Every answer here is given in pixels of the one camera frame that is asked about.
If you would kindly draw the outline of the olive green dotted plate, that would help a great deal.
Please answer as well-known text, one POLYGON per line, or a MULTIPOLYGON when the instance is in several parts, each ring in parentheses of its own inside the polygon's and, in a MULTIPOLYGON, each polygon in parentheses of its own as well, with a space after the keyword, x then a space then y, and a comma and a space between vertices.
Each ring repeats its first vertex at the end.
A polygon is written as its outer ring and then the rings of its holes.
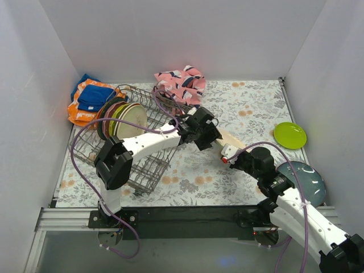
MULTIPOLYGON (((124 116, 124 111, 130 108, 131 103, 121 105, 111 116, 112 118, 121 119, 124 116)), ((109 123, 109 136, 117 136, 119 139, 125 138, 125 134, 129 130, 129 125, 116 121, 110 121, 109 123)))

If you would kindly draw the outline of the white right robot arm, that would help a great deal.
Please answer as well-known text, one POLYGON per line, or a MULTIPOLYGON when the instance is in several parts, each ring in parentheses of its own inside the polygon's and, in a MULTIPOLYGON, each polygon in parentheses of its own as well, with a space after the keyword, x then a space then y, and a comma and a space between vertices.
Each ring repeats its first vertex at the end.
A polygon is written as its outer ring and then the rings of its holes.
POLYGON ((227 144, 221 155, 230 168, 257 179, 266 196, 259 203, 258 221, 284 230, 302 245, 305 257, 310 255, 318 263, 321 272, 363 272, 363 238, 349 235, 303 199, 299 185, 276 170, 270 150, 251 149, 227 144))

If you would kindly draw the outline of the lime green plate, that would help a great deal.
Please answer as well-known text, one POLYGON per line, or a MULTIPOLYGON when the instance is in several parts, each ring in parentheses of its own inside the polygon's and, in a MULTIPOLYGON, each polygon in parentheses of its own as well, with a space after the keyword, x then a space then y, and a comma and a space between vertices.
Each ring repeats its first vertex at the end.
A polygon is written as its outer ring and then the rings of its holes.
POLYGON ((282 122, 274 129, 275 140, 283 147, 290 150, 298 150, 307 142, 305 131, 292 122, 282 122))

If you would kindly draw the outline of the cream and green plate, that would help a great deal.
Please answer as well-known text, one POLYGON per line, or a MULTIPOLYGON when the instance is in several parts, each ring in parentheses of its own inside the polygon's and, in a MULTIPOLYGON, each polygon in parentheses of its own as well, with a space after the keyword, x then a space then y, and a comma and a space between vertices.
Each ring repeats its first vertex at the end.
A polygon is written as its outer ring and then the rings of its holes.
POLYGON ((217 138, 215 140, 215 143, 221 151, 225 144, 230 144, 232 146, 240 148, 241 150, 243 150, 246 147, 239 139, 237 139, 231 133, 227 132, 224 129, 218 129, 218 130, 221 134, 221 138, 217 138))

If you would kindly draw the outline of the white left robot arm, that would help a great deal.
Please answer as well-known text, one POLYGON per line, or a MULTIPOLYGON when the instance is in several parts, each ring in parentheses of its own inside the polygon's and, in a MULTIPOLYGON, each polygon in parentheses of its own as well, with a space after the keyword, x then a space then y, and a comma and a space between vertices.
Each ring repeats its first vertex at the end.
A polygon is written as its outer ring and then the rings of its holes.
POLYGON ((156 152, 185 143, 195 143, 200 151, 211 148, 215 140, 222 139, 214 119, 206 108, 193 108, 148 133, 124 139, 110 137, 94 161, 96 174, 103 182, 98 202, 102 222, 110 228, 120 223, 122 206, 119 192, 129 181, 134 164, 156 152))

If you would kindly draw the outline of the dark teal plate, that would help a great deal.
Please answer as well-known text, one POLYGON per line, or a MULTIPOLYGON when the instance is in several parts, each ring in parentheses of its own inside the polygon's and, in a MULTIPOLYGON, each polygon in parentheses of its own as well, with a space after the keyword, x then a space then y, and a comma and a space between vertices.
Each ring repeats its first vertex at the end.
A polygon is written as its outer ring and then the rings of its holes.
MULTIPOLYGON (((108 110, 109 107, 111 107, 113 104, 117 103, 117 102, 127 102, 129 100, 128 96, 124 96, 124 97, 120 97, 120 96, 115 96, 114 98, 112 98, 111 100, 109 100, 100 110, 100 112, 98 113, 96 119, 102 119, 105 116, 106 111, 108 110)), ((106 140, 106 136, 102 131, 102 125, 103 122, 97 122, 96 124, 96 129, 97 129, 97 133, 98 136, 102 139, 102 140, 106 140)))

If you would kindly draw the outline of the grey blue plate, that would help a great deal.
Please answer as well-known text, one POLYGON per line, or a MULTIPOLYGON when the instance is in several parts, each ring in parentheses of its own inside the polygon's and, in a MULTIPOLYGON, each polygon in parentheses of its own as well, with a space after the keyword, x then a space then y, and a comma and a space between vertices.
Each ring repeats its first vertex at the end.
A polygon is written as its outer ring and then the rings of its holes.
POLYGON ((326 187, 321 175, 303 162, 292 161, 291 164, 299 178, 305 199, 314 207, 322 205, 326 196, 326 187))

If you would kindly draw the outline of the pink dotted plate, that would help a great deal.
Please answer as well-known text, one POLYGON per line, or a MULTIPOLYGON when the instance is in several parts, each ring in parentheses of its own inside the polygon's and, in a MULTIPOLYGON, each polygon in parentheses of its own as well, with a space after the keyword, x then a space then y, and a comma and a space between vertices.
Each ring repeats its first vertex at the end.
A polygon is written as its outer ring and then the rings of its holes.
MULTIPOLYGON (((109 107, 105 113, 105 118, 111 118, 113 113, 120 107, 127 104, 126 101, 120 101, 120 102, 116 102, 114 104, 111 105, 111 107, 109 107)), ((110 120, 107 121, 103 121, 102 122, 102 133, 104 134, 104 140, 107 140, 107 138, 110 136, 109 135, 109 123, 110 120)))

